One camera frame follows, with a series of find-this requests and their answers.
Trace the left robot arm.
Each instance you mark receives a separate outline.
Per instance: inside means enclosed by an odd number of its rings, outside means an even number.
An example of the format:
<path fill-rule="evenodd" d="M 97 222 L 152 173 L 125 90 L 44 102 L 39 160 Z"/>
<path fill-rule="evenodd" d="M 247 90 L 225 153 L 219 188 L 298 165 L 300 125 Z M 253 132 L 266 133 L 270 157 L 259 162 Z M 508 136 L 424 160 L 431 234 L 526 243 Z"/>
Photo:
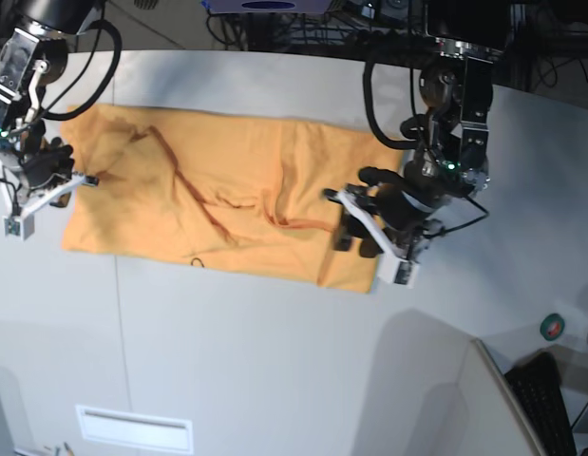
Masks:
<path fill-rule="evenodd" d="M 20 188 L 40 205 L 85 183 L 73 171 L 69 147 L 44 145 L 44 123 L 57 114 L 42 107 L 42 100 L 66 67 L 67 36 L 102 31 L 122 51 L 121 34 L 100 16 L 101 8 L 99 1 L 15 5 L 20 20 L 0 55 L 0 154 Z M 449 234 L 435 212 L 451 199 L 473 200 L 488 183 L 487 114 L 498 56 L 496 49 L 472 43 L 450 20 L 451 13 L 470 11 L 471 2 L 426 1 L 423 8 L 424 31 L 372 47 L 362 79 L 372 134 L 388 148 L 411 151 L 412 159 L 402 172 L 365 167 L 359 184 L 324 191 L 342 208 L 334 248 L 346 250 L 360 239 L 362 253 L 379 256 L 379 277 L 406 286 L 416 277 L 421 251 Z M 410 91 L 423 98 L 427 112 L 403 122 L 402 136 L 394 140 L 376 121 L 371 76 L 378 59 L 396 51 L 413 57 L 432 51 L 437 59 L 410 78 Z"/>

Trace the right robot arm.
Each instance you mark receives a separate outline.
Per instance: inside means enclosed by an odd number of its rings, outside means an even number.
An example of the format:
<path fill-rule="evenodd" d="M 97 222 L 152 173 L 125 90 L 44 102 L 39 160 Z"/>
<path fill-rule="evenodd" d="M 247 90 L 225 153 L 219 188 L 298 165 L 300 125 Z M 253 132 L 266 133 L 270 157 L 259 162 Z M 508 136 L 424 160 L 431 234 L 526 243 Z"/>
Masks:
<path fill-rule="evenodd" d="M 104 18 L 102 1 L 18 1 L 14 10 L 12 35 L 0 52 L 0 185 L 11 214 L 19 216 L 30 199 L 73 181 L 73 149 L 61 138 L 47 141 L 46 123 L 71 121 L 98 101 L 116 73 L 123 39 Z M 57 113 L 42 105 L 47 86 L 65 72 L 68 37 L 87 31 L 111 38 L 110 64 L 84 103 Z"/>

